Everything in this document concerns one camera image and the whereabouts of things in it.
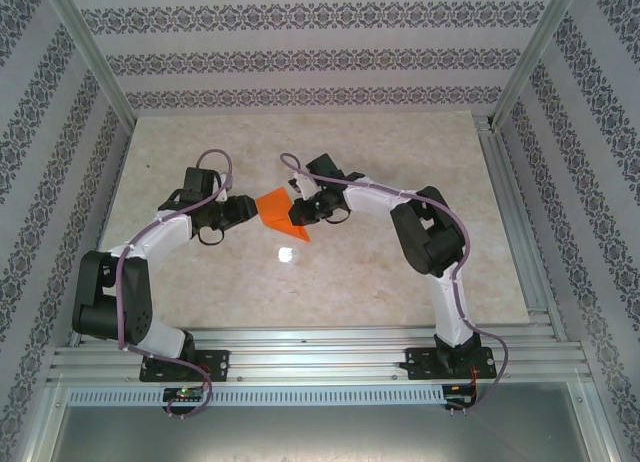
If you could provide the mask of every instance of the beige marble surface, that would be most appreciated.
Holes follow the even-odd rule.
[[[219,147],[234,162],[231,194],[286,186],[278,155],[307,163],[328,152],[405,189],[434,185],[466,222],[473,250],[464,270],[480,323],[528,321],[526,307],[469,112],[143,117],[138,121],[102,243],[131,238],[182,186],[185,168]],[[204,166],[222,170],[219,156]],[[433,325],[424,276],[404,260],[390,219],[354,213],[308,227],[311,243],[267,229],[259,217],[218,247],[180,247],[152,275],[154,311],[180,327]],[[291,249],[289,262],[279,253]]]

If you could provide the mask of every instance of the black mounting plate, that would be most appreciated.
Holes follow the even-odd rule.
[[[202,382],[203,377],[199,372],[190,370],[185,377],[177,378],[169,371],[162,372],[162,368],[156,363],[147,364],[148,358],[142,359],[140,367],[140,382]],[[209,377],[211,382],[226,382],[229,372],[228,350],[196,350],[195,365],[204,364],[211,369]]]
[[[489,347],[480,347],[466,363],[453,374],[438,360],[437,347],[411,347],[404,351],[405,363],[400,367],[407,370],[409,380],[470,379],[475,366],[478,379],[495,379],[496,364]]]

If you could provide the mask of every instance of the robotic arm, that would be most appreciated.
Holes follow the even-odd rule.
[[[246,195],[228,197],[226,189],[215,200],[187,214],[168,218],[210,198],[223,186],[226,174],[199,167],[187,168],[184,186],[175,190],[154,217],[160,221],[126,254],[122,272],[122,301],[125,315],[125,342],[145,352],[184,360],[197,361],[193,337],[186,331],[169,327],[153,313],[149,274],[177,247],[193,237],[205,245],[200,231],[209,227],[226,230],[257,214],[255,202]],[[80,273],[73,311],[73,328],[81,334],[101,339],[118,339],[116,297],[108,293],[116,283],[116,266],[128,242],[107,252],[88,252],[80,262]],[[189,369],[167,364],[165,373],[173,371],[180,379]]]
[[[327,154],[310,162],[307,170],[310,175],[325,180],[317,182],[315,177],[294,172],[289,184],[302,198],[296,199],[289,211],[293,225],[315,224],[323,219],[332,222],[330,218],[338,209],[347,213],[364,212],[382,218],[390,217],[407,262],[414,270],[427,276],[433,297],[437,351],[429,361],[421,361],[429,366],[423,367],[423,372],[440,376],[444,374],[451,378],[468,376],[479,353],[483,352],[480,355],[484,356],[490,349],[481,347],[480,335],[469,327],[473,326],[469,317],[463,318],[461,315],[461,312],[468,312],[460,280],[456,282],[458,301],[455,297],[452,275],[463,258],[464,236],[455,221],[443,210],[410,196],[397,195],[416,194],[448,207],[440,192],[434,187],[398,191],[374,183],[358,172],[345,176]],[[339,181],[355,182],[357,185],[346,185]],[[489,376],[495,377],[495,370],[488,372]]]

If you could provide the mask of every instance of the damask pattern wall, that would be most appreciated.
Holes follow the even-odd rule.
[[[75,0],[140,115],[488,115],[549,0]]]
[[[48,0],[0,2],[0,461],[65,345],[128,143]]]
[[[573,0],[503,136],[622,460],[640,460],[640,0]]]

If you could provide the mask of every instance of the orange triangle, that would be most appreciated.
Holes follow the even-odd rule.
[[[257,198],[256,207],[262,223],[267,227],[311,242],[307,230],[304,227],[293,225],[289,219],[289,210],[293,207],[293,202],[284,187]]]

